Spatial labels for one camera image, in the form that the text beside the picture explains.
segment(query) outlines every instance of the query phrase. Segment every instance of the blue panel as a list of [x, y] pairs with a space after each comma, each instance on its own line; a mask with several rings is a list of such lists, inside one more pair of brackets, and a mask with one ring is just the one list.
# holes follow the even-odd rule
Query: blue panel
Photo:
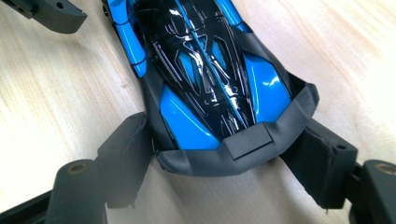
[[163, 86], [160, 110], [180, 149], [205, 150], [219, 147], [218, 139], [166, 85]]
[[231, 26], [235, 26], [242, 22], [241, 16], [239, 16], [231, 0], [216, 0], [216, 2], [218, 2], [221, 11]]
[[138, 70], [145, 71], [146, 67], [143, 66], [146, 66], [146, 64], [143, 63], [143, 61], [146, 58], [146, 53], [143, 51], [130, 23], [127, 22], [123, 25], [116, 25], [116, 27], [119, 31], [120, 40], [128, 57], [129, 63], [131, 65], [138, 65]]
[[263, 58], [244, 53], [257, 122], [274, 122], [291, 102], [275, 68]]
[[126, 0], [108, 0], [111, 17], [116, 24], [124, 24], [128, 21], [128, 13], [126, 10]]
[[145, 60], [140, 64], [134, 65], [134, 72], [138, 77], [142, 77], [146, 74], [148, 70], [148, 62]]

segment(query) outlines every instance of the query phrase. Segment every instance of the wooden surface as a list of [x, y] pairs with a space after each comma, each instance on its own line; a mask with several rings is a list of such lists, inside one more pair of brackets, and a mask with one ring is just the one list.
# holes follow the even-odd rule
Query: wooden surface
[[[0, 212], [51, 188], [69, 161], [96, 149], [129, 115], [140, 89], [99, 0], [74, 35], [55, 34], [0, 4]], [[315, 119], [360, 150], [396, 162], [396, 2], [236, 1], [293, 74], [315, 83]], [[326, 211], [280, 160], [223, 178], [172, 175], [153, 161], [135, 209], [114, 223], [347, 223]]]

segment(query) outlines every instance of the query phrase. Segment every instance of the light wood table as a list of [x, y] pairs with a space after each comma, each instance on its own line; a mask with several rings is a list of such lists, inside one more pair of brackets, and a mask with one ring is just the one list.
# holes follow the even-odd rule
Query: light wood table
[[[55, 34], [0, 4], [0, 212], [49, 190], [64, 164], [95, 158], [140, 89], [101, 1], [73, 1], [88, 19]], [[315, 119], [360, 150], [396, 162], [396, 1], [236, 1], [293, 74], [315, 83]], [[326, 214], [280, 159], [239, 176], [172, 175], [153, 161], [135, 209], [114, 223], [347, 223]]]

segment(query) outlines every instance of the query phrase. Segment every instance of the toy car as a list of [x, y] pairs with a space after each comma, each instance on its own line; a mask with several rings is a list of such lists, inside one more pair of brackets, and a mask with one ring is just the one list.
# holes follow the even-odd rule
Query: toy car
[[318, 104], [229, 0], [104, 0], [165, 170], [236, 175], [283, 153]]

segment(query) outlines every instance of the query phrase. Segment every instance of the circular hole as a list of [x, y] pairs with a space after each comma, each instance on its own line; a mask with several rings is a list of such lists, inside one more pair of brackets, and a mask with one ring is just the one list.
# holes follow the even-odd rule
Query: circular hole
[[346, 147], [346, 146], [343, 146], [343, 145], [338, 145], [337, 148], [338, 148], [338, 149], [342, 149], [342, 150], [347, 149], [347, 147]]
[[62, 4], [61, 2], [58, 2], [58, 3], [56, 4], [56, 6], [57, 6], [58, 8], [64, 8], [64, 4]]
[[84, 169], [84, 166], [82, 164], [79, 164], [79, 165], [73, 166], [70, 170], [73, 172], [78, 172], [78, 171], [81, 171], [82, 169]]
[[393, 166], [389, 166], [389, 165], [380, 163], [380, 164], [378, 164], [378, 165], [376, 166], [376, 168], [377, 168], [378, 170], [382, 171], [382, 172], [385, 173], [385, 174], [388, 174], [388, 175], [396, 175], [396, 168], [393, 167]]
[[77, 175], [79, 173], [82, 173], [85, 170], [86, 167], [87, 167], [87, 165], [85, 163], [75, 164], [75, 165], [70, 166], [67, 169], [67, 172], [70, 175]]

